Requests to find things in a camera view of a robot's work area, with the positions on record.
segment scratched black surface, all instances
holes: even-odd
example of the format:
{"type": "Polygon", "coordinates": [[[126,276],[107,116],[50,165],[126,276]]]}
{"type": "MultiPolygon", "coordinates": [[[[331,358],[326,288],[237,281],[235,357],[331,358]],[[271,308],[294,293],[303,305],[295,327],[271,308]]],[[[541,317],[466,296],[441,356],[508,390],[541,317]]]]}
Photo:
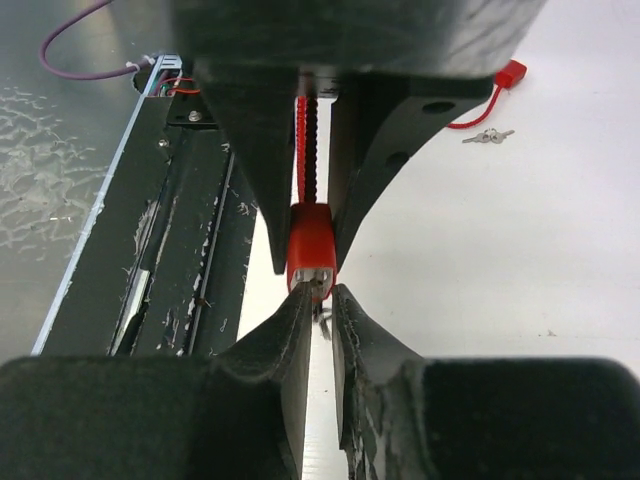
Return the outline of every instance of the scratched black surface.
{"type": "Polygon", "coordinates": [[[153,98],[143,104],[43,355],[107,353],[137,258],[135,233],[167,172],[158,139],[169,103],[153,98]]]}
{"type": "Polygon", "coordinates": [[[236,341],[256,213],[253,192],[235,163],[213,251],[207,303],[200,306],[193,354],[218,354],[236,341]]]}
{"type": "Polygon", "coordinates": [[[185,168],[180,169],[137,355],[184,352],[191,327],[189,304],[205,260],[203,245],[226,181],[228,154],[220,132],[192,131],[184,137],[172,161],[182,162],[185,168]]]}
{"type": "Polygon", "coordinates": [[[333,307],[349,478],[640,478],[640,386],[621,365],[420,358],[345,285],[333,307]]]}

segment gray surface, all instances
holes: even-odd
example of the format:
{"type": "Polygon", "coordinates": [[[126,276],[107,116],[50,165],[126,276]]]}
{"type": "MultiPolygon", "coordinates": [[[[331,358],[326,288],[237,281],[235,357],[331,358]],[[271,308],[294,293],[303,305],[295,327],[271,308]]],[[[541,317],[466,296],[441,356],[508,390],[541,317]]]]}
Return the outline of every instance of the gray surface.
{"type": "MultiPolygon", "coordinates": [[[[91,3],[3,5],[0,363],[31,350],[137,100],[130,78],[70,82],[38,63],[43,37],[91,3]]],[[[49,58],[75,71],[119,68],[165,48],[166,25],[162,12],[115,2],[64,33],[49,58]]]]}

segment red wire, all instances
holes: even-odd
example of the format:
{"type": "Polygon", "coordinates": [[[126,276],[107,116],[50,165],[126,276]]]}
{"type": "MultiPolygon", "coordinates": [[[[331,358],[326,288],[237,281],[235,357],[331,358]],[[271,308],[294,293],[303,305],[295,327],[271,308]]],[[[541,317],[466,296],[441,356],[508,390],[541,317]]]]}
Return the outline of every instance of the red wire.
{"type": "Polygon", "coordinates": [[[304,201],[304,151],[307,132],[307,98],[298,97],[296,111],[296,171],[298,177],[298,202],[304,201]]]}
{"type": "Polygon", "coordinates": [[[166,80],[162,80],[161,82],[158,82],[157,86],[163,85],[165,83],[171,83],[171,82],[176,82],[176,81],[180,81],[180,82],[193,82],[193,78],[187,78],[187,77],[174,77],[174,78],[167,78],[166,80]]]}
{"type": "Polygon", "coordinates": [[[498,96],[500,95],[501,91],[502,91],[502,87],[498,85],[494,90],[493,95],[491,96],[491,100],[489,101],[489,105],[487,105],[486,110],[478,118],[466,123],[450,123],[448,127],[456,130],[462,130],[464,128],[475,127],[479,123],[482,123],[483,121],[485,121],[489,116],[489,114],[491,113],[491,110],[493,110],[493,107],[495,106],[496,102],[498,101],[498,96]]]}
{"type": "Polygon", "coordinates": [[[186,88],[172,88],[170,90],[167,91],[167,95],[169,95],[170,93],[188,93],[188,94],[196,94],[196,93],[200,93],[200,90],[189,90],[186,88]]]}

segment screw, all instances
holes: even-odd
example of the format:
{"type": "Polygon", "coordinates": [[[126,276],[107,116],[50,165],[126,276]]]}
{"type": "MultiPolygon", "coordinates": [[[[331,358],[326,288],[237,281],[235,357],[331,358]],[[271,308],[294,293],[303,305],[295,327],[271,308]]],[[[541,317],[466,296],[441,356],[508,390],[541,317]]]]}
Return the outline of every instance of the screw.
{"type": "Polygon", "coordinates": [[[190,122],[199,122],[202,120],[202,114],[197,110],[191,110],[189,112],[189,121],[190,122]]]}

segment white table surface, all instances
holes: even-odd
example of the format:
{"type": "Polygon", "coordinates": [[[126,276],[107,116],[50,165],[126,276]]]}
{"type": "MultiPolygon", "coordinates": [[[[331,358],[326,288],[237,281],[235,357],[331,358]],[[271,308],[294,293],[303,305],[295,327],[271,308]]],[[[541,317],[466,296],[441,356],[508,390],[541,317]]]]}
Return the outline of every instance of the white table surface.
{"type": "MultiPolygon", "coordinates": [[[[482,127],[443,131],[414,156],[339,281],[424,356],[589,355],[640,374],[640,2],[550,0],[514,58],[524,81],[482,127]],[[516,133],[461,143],[489,127],[516,133]]],[[[326,177],[327,103],[320,118],[326,177]]],[[[259,219],[240,335],[285,295],[259,219]]],[[[304,478],[346,478],[317,329],[306,444],[304,478]]]]}

